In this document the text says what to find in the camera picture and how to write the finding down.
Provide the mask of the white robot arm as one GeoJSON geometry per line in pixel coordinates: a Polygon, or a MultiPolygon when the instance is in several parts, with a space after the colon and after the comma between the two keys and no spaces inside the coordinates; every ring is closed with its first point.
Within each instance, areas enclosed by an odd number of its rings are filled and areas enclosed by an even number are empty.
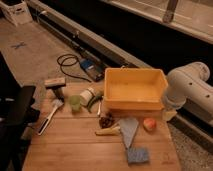
{"type": "Polygon", "coordinates": [[[213,126],[213,86],[207,83],[210,69],[203,62],[192,62],[172,69],[166,76],[168,87],[161,96],[164,111],[176,112],[187,100],[197,104],[211,118],[207,124],[213,126]]]}

